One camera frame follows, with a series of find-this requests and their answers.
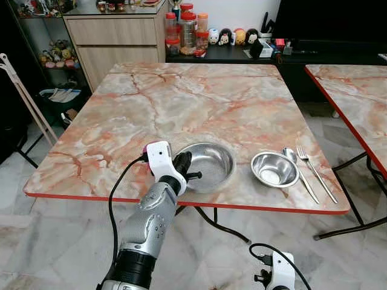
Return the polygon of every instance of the cabinet drawer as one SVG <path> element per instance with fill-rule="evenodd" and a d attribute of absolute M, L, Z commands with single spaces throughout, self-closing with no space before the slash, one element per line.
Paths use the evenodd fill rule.
<path fill-rule="evenodd" d="M 78 47 L 78 51 L 93 91 L 116 63 L 158 62 L 153 47 Z"/>
<path fill-rule="evenodd" d="M 156 45 L 153 19 L 69 19 L 77 45 Z"/>

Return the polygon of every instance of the black tv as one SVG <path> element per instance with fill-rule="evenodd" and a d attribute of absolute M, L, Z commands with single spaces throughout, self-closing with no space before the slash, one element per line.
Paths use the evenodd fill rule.
<path fill-rule="evenodd" d="M 294 50 L 387 52 L 387 0 L 281 0 L 273 38 Z"/>

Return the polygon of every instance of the small metal bowl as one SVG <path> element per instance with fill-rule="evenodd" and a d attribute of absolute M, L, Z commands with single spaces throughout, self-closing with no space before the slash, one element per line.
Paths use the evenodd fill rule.
<path fill-rule="evenodd" d="M 181 152 L 190 151 L 192 162 L 188 173 L 200 171 L 200 179 L 192 179 L 187 188 L 195 192 L 212 192 L 224 184 L 233 173 L 234 160 L 231 153 L 218 144 L 197 143 L 190 145 Z"/>
<path fill-rule="evenodd" d="M 251 167 L 259 181 L 269 187 L 289 187 L 299 179 L 295 163 L 280 153 L 258 153 L 252 159 Z"/>

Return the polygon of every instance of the wooden cabinet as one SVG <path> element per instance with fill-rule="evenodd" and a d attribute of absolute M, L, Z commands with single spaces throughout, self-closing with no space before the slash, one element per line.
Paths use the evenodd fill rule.
<path fill-rule="evenodd" d="M 165 62 L 167 10 L 168 1 L 165 1 L 157 14 L 63 17 L 92 91 L 116 63 Z"/>

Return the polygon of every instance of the red table edge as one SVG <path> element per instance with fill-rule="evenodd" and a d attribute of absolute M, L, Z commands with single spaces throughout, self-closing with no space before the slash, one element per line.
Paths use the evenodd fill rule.
<path fill-rule="evenodd" d="M 52 195 L 44 193 L 29 193 L 25 192 L 27 196 L 34 198 L 57 198 L 57 199 L 74 199 L 74 200 L 83 200 L 83 201 L 108 201 L 108 197 L 103 196 L 76 196 L 76 195 Z M 116 202 L 139 202 L 139 199 L 136 198 L 113 198 L 113 201 Z M 280 211 L 284 213 L 313 213 L 313 214 L 347 214 L 350 210 L 303 210 L 298 208 L 281 208 L 281 207 L 255 207 L 251 205 L 234 205 L 234 204 L 208 204 L 201 202 L 187 202 L 187 201 L 178 201 L 178 205 L 185 205 L 191 207 L 216 207 L 216 208 L 233 208 L 237 210 L 262 210 L 262 211 Z"/>
<path fill-rule="evenodd" d="M 383 167 L 382 163 L 377 159 L 374 152 L 371 150 L 371 148 L 368 147 L 368 145 L 365 143 L 363 138 L 360 136 L 359 133 L 357 133 L 355 127 L 351 124 L 349 119 L 346 118 L 344 113 L 340 110 L 340 108 L 335 104 L 335 102 L 332 100 L 332 98 L 329 96 L 327 91 L 323 88 L 323 86 L 319 83 L 319 81 L 315 78 L 315 76 L 311 73 L 311 71 L 305 66 L 305 71 L 307 74 L 311 77 L 312 81 L 317 85 L 317 87 L 320 89 L 320 91 L 324 94 L 325 98 L 329 101 L 329 103 L 334 107 L 336 112 L 342 117 L 344 123 L 348 126 L 348 128 L 351 130 L 352 134 L 356 137 L 356 139 L 359 141 L 359 143 L 362 145 L 364 150 L 367 152 L 368 156 L 372 159 L 372 161 L 375 163 L 377 168 L 381 171 L 384 178 L 387 179 L 387 170 Z"/>

